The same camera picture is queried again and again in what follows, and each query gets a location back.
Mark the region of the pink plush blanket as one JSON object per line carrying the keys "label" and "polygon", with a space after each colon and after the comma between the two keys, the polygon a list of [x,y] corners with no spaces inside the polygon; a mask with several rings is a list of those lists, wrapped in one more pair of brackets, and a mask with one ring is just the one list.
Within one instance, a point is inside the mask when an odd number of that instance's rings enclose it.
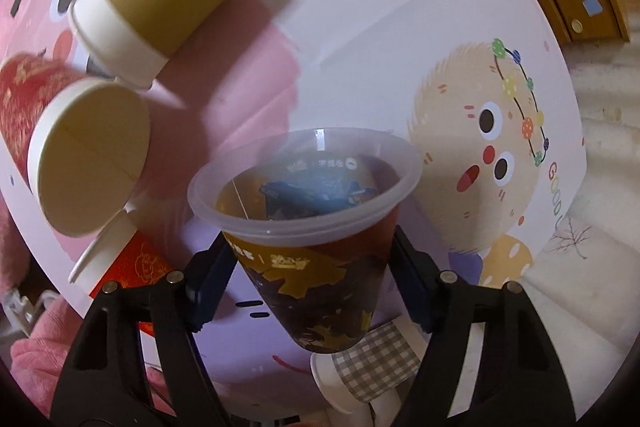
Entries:
{"label": "pink plush blanket", "polygon": [[[30,251],[6,205],[1,206],[1,295],[22,283],[28,273]],[[11,374],[26,397],[50,415],[58,377],[70,351],[81,316],[61,296],[40,315],[32,333],[11,347]]]}

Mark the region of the cartoon printed tablecloth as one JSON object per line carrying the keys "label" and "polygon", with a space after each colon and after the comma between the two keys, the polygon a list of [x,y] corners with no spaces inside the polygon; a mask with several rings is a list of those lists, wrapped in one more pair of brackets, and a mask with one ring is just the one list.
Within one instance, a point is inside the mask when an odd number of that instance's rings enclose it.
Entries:
{"label": "cartoon printed tablecloth", "polygon": [[[1,0],[1,62],[15,53],[42,53],[62,58],[76,68],[93,66],[89,52],[70,32],[70,0]],[[466,79],[497,80],[490,110],[502,110],[502,133],[516,122],[516,105],[502,95],[498,72],[474,63],[471,46],[500,39],[520,54],[523,76],[509,55],[500,60],[509,94],[513,88],[525,118],[544,115],[550,141],[538,169],[518,174],[526,155],[511,150],[506,136],[492,144],[496,157],[515,172],[509,183],[495,184],[492,164],[483,159],[487,145],[478,129],[467,133],[469,150],[478,157],[463,164],[461,187],[469,186],[473,164],[482,167],[476,183],[492,186],[504,199],[494,200],[486,225],[498,228],[480,236],[494,245],[462,259],[471,243],[452,248],[439,240],[420,206],[408,199],[399,223],[420,251],[428,251],[442,269],[454,270],[469,282],[499,287],[525,273],[551,239],[586,173],[586,152],[577,102],[560,48],[536,0],[229,0],[200,27],[167,64],[149,100],[153,134],[148,162],[128,205],[138,229],[175,263],[208,247],[218,230],[193,217],[186,187],[217,153],[264,135],[314,127],[363,127],[408,138],[414,100],[431,70],[459,46],[466,52],[454,60]],[[299,348],[265,305],[241,267],[234,271],[219,314],[195,339],[207,372],[234,413],[253,418],[303,415],[329,404],[311,376],[311,353]]]}

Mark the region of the white floral curtain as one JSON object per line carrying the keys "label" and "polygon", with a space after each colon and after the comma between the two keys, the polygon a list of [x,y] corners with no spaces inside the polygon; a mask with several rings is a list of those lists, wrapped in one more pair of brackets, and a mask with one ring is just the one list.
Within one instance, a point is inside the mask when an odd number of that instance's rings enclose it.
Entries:
{"label": "white floral curtain", "polygon": [[521,283],[583,426],[639,422],[639,13],[627,43],[565,49],[587,172]]}

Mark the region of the small red paper cup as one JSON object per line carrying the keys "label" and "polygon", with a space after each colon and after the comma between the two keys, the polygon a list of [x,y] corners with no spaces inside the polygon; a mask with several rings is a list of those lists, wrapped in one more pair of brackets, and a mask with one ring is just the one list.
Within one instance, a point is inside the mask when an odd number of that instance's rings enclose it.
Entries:
{"label": "small red paper cup", "polygon": [[96,297],[108,282],[122,288],[153,285],[175,268],[120,210],[75,263],[68,283]]}

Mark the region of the large red paper cup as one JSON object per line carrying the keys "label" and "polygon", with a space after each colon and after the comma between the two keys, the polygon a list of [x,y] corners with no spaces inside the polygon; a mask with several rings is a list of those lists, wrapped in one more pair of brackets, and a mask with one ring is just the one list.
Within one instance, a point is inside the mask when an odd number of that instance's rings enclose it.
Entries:
{"label": "large red paper cup", "polygon": [[143,98],[120,83],[19,53],[1,64],[1,135],[51,228],[79,237],[128,202],[151,121]]}

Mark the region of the dark patterned plastic cup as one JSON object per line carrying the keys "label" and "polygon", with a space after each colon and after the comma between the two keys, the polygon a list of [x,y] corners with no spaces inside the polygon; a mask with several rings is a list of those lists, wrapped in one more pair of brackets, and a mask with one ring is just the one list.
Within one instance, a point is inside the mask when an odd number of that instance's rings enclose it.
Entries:
{"label": "dark patterned plastic cup", "polygon": [[188,202],[221,231],[288,335],[334,353],[370,329],[399,206],[421,173],[419,152],[399,136],[306,129],[209,161]]}

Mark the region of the checkered white paper cup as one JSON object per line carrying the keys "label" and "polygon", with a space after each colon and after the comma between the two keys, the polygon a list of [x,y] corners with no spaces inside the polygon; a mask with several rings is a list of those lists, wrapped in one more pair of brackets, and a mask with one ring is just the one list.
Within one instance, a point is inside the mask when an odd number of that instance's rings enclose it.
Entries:
{"label": "checkered white paper cup", "polygon": [[426,347],[419,327],[399,315],[355,346],[311,355],[311,375],[330,406],[350,414],[416,375]]}

